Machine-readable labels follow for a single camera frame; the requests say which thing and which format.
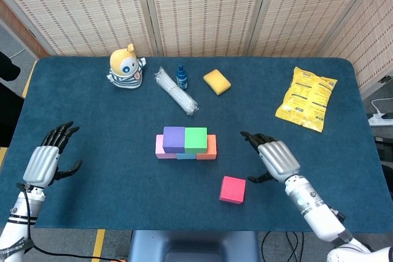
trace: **black cable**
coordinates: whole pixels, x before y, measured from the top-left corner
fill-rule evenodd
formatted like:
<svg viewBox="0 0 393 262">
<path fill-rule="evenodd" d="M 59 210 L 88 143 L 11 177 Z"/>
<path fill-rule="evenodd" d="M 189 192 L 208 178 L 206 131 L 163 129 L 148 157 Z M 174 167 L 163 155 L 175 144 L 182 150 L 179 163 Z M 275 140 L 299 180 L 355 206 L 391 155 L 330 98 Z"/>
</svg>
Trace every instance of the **black cable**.
<svg viewBox="0 0 393 262">
<path fill-rule="evenodd" d="M 266 239 L 267 239 L 267 237 L 268 237 L 268 235 L 269 235 L 270 233 L 271 233 L 271 231 L 268 231 L 268 232 L 265 234 L 265 236 L 264 236 L 263 239 L 262 239 L 262 243 L 261 243 L 261 245 L 260 245 L 260 253 L 261 253 L 263 262 L 267 262 L 267 260 L 265 259 L 265 255 L 263 254 L 263 245 L 265 244 L 265 241 L 266 241 Z M 286 234 L 288 243 L 289 243 L 289 245 L 290 245 L 290 247 L 291 247 L 291 249 L 292 249 L 292 253 L 290 254 L 290 256 L 289 256 L 287 262 L 289 262 L 290 259 L 292 258 L 292 256 L 294 256 L 294 255 L 295 255 L 295 260 L 297 261 L 296 249 L 297 249 L 298 244 L 299 244 L 299 238 L 298 238 L 298 236 L 297 236 L 297 234 L 296 234 L 295 232 L 291 231 L 291 233 L 293 233 L 294 236 L 295 236 L 295 238 L 296 238 L 296 244 L 295 244 L 295 247 L 294 247 L 294 245 L 292 244 L 292 242 L 291 242 L 290 239 L 289 239 L 288 231 L 286 231 L 285 234 Z M 304 233 L 302 233 L 302 247 L 301 247 L 301 250 L 300 250 L 300 259 L 299 259 L 299 262 L 302 261 L 302 256 L 303 256 L 303 244 L 304 244 Z"/>
<path fill-rule="evenodd" d="M 25 196 L 26 200 L 26 207 L 27 207 L 27 237 L 28 239 L 31 239 L 31 232 L 30 232 L 30 204 L 29 204 L 29 199 L 27 197 L 27 192 L 26 190 L 23 190 L 23 194 Z M 120 260 L 116 259 L 108 259 L 108 258 L 103 258 L 103 257 L 95 257 L 95 256 L 82 256 L 82 255 L 75 255 L 75 254 L 65 254 L 65 253 L 52 253 L 48 252 L 45 250 L 40 249 L 38 246 L 34 245 L 33 247 L 36 249 L 38 252 L 41 252 L 46 255 L 50 256 L 63 256 L 63 257 L 74 257 L 74 258 L 81 258 L 81 259 L 99 259 L 99 260 L 104 260 L 104 261 L 116 261 L 116 262 L 122 262 Z"/>
<path fill-rule="evenodd" d="M 300 258 L 299 258 L 299 262 L 302 262 L 302 258 L 303 258 L 303 250 L 305 248 L 305 233 L 302 232 L 302 247 L 300 248 Z"/>
<path fill-rule="evenodd" d="M 295 262 L 297 262 L 297 256 L 296 256 L 295 251 L 296 251 L 297 246 L 298 246 L 298 244 L 299 244 L 299 238 L 297 237 L 297 234 L 296 234 L 296 233 L 294 233 L 293 231 L 291 231 L 291 232 L 292 232 L 292 233 L 294 234 L 294 236 L 296 237 L 296 245 L 295 245 L 295 248 L 294 248 L 294 246 L 292 245 L 292 242 L 291 242 L 290 239 L 289 239 L 288 232 L 286 231 L 286 232 L 285 232 L 285 236 L 287 237 L 287 241 L 288 241 L 288 243 L 289 243 L 289 245 L 290 245 L 290 248 L 292 249 L 292 253 L 290 254 L 290 256 L 289 256 L 287 262 L 290 261 L 290 259 L 292 258 L 293 255 L 295 255 Z"/>
<path fill-rule="evenodd" d="M 271 231 L 268 231 L 265 236 L 262 239 L 262 243 L 260 244 L 260 253 L 262 255 L 262 260 L 263 262 L 267 262 L 265 259 L 265 256 L 263 255 L 263 244 L 265 243 L 266 238 L 268 237 L 268 235 L 271 233 Z"/>
</svg>

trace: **orange block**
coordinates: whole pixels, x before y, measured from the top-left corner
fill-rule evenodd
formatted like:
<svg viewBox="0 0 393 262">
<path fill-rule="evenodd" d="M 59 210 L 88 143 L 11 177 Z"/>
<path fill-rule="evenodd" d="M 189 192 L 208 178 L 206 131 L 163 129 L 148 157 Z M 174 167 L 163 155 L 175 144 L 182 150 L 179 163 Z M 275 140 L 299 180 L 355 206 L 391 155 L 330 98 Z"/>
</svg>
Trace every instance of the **orange block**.
<svg viewBox="0 0 393 262">
<path fill-rule="evenodd" d="M 208 134 L 208 151 L 206 153 L 197 153 L 197 160 L 215 160 L 217 156 L 217 141 L 215 134 Z"/>
</svg>

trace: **floor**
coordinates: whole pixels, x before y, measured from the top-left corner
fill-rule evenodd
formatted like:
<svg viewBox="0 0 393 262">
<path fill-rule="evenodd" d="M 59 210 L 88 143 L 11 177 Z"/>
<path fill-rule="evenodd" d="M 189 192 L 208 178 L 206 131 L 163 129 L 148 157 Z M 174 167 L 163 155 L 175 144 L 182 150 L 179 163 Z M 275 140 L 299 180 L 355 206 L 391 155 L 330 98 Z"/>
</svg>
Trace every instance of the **floor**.
<svg viewBox="0 0 393 262">
<path fill-rule="evenodd" d="M 15 40 L 13 40 L 12 37 L 2 27 L 0 27 L 0 37 L 2 40 L 2 43 L 0 44 L 0 51 L 5 53 L 7 56 L 11 56 L 22 49 L 22 47 Z M 17 66 L 21 67 L 21 74 L 16 81 L 7 82 L 4 84 L 15 92 L 22 94 L 30 70 L 33 66 L 34 58 L 24 51 L 13 58 L 13 62 Z M 392 96 L 393 82 L 388 83 L 386 86 L 377 91 L 377 93 L 375 93 L 372 97 L 364 101 L 366 112 L 372 113 L 374 111 L 370 104 L 371 99 L 387 98 Z M 393 112 L 393 100 L 377 102 L 377 106 L 382 112 Z M 393 127 L 373 128 L 373 133 L 376 136 L 391 138 L 393 136 Z M 7 217 L 0 218 L 0 224 L 4 224 L 6 219 Z M 262 241 L 264 235 L 265 233 L 259 234 L 260 242 Z M 106 258 L 125 259 L 128 256 L 131 231 L 106 230 L 104 232 L 102 249 L 100 249 L 101 243 L 99 242 L 99 238 L 97 238 L 97 230 L 95 229 L 34 229 L 32 236 L 36 245 L 51 252 L 74 253 L 78 255 L 92 255 L 93 252 L 95 252 Z M 356 234 L 356 238 L 367 244 L 370 244 L 374 249 L 380 249 L 393 245 L 393 232 L 386 234 Z M 265 258 L 268 262 L 286 261 L 291 253 L 291 249 L 286 241 L 284 233 L 270 234 L 265 242 L 265 245 L 263 246 L 263 249 Z M 320 241 L 313 233 L 306 233 L 302 261 L 326 261 L 326 254 L 331 249 L 332 246 L 330 244 Z M 43 255 L 35 250 L 32 250 L 25 255 L 26 262 L 45 262 L 53 260 L 58 262 L 81 261 L 77 258 L 68 257 L 56 257 L 53 259 L 53 257 Z"/>
</svg>

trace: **blue table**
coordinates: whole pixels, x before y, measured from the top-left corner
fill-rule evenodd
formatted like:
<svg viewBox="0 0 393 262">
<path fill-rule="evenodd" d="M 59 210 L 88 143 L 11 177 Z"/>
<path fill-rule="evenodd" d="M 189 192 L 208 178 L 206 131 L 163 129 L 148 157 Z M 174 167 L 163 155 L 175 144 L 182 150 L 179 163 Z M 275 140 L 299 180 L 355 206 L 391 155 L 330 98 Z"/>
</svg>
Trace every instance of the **blue table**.
<svg viewBox="0 0 393 262">
<path fill-rule="evenodd" d="M 284 141 L 302 174 L 327 204 L 347 216 L 351 231 L 393 228 L 393 205 L 351 64 L 338 58 L 146 58 L 142 86 L 113 86 L 109 58 L 51 57 L 38 62 L 15 137 L 0 173 L 0 216 L 7 220 L 30 155 L 46 132 L 73 120 L 60 168 L 83 159 L 80 171 L 45 190 L 43 228 L 296 230 L 308 226 L 277 182 L 248 182 L 242 205 L 219 201 L 223 176 L 266 170 L 241 130 Z M 174 77 L 182 61 L 192 117 L 155 82 L 164 66 Z M 338 79 L 322 133 L 278 119 L 298 66 Z M 202 77 L 218 68 L 232 87 L 216 96 Z M 217 135 L 216 161 L 158 160 L 155 135 L 164 126 L 206 126 Z"/>
</svg>

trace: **green block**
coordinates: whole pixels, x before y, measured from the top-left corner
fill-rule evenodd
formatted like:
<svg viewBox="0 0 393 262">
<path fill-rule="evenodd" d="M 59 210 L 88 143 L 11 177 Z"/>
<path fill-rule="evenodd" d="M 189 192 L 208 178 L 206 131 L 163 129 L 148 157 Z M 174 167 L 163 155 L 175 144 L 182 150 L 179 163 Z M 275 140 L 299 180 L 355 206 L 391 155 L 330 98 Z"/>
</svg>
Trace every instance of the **green block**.
<svg viewBox="0 0 393 262">
<path fill-rule="evenodd" d="M 208 129 L 206 127 L 185 128 L 185 153 L 206 153 L 208 150 Z"/>
</svg>

